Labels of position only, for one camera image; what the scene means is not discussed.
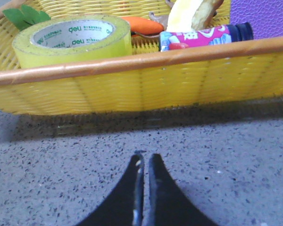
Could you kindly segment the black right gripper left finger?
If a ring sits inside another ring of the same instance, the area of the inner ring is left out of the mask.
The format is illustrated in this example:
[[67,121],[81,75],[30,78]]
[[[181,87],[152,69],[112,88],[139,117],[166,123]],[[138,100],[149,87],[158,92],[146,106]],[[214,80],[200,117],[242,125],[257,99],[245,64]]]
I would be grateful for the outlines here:
[[105,200],[79,226],[140,226],[143,220],[144,159],[135,154]]

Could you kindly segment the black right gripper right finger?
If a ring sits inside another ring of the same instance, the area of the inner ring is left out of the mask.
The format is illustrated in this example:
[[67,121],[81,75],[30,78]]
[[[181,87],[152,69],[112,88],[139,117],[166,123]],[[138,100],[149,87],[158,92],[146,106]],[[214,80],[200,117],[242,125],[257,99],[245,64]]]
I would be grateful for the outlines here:
[[160,154],[149,161],[149,226],[215,226],[186,197],[166,169]]

